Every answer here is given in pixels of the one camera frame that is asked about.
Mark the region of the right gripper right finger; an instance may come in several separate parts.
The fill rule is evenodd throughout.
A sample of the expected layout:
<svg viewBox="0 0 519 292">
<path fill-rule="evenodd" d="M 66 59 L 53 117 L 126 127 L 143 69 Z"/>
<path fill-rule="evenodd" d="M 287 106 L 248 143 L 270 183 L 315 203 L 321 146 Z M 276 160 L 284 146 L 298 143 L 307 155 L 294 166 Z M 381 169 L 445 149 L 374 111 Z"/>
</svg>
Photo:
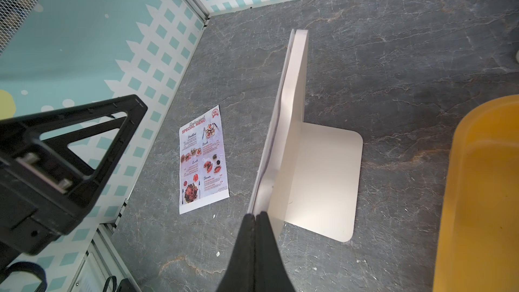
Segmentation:
<svg viewBox="0 0 519 292">
<path fill-rule="evenodd" d="M 295 291 L 266 212 L 256 216 L 256 291 Z"/>
</svg>

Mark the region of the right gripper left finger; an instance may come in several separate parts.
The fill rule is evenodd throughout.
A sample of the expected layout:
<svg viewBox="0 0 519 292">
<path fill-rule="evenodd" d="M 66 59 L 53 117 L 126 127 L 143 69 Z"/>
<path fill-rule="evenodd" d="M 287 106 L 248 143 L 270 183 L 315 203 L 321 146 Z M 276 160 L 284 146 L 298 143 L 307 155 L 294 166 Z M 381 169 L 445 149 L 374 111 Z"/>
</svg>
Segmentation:
<svg viewBox="0 0 519 292">
<path fill-rule="evenodd" d="M 254 291 L 255 217 L 243 217 L 228 267 L 217 291 Z"/>
</svg>

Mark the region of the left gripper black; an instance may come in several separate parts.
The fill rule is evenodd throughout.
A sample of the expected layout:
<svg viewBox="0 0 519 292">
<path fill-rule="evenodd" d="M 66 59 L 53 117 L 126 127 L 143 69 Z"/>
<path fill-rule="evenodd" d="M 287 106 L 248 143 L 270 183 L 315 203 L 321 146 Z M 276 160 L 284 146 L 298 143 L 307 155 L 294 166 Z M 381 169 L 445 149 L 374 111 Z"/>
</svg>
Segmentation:
<svg viewBox="0 0 519 292">
<path fill-rule="evenodd" d="M 1 122 L 1 268 L 83 221 L 146 113 L 127 95 Z"/>
</svg>

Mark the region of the pink dessert menu card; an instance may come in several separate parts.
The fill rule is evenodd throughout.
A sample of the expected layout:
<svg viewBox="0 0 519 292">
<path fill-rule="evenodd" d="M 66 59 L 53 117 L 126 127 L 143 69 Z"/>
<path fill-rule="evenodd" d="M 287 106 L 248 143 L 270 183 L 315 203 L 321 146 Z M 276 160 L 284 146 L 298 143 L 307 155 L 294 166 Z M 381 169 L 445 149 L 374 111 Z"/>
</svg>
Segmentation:
<svg viewBox="0 0 519 292">
<path fill-rule="evenodd" d="M 181 127 L 179 213 L 229 198 L 220 107 Z"/>
</svg>

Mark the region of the white acrylic menu holder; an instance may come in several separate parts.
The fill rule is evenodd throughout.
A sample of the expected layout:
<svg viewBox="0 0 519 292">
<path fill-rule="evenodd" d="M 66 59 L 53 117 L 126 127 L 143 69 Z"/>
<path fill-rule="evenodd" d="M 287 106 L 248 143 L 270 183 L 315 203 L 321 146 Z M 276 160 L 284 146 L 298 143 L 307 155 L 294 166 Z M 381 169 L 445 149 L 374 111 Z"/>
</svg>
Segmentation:
<svg viewBox="0 0 519 292">
<path fill-rule="evenodd" d="M 290 223 L 335 241 L 353 237 L 363 139 L 305 122 L 307 30 L 291 31 L 248 212 L 265 213 L 274 238 Z"/>
</svg>

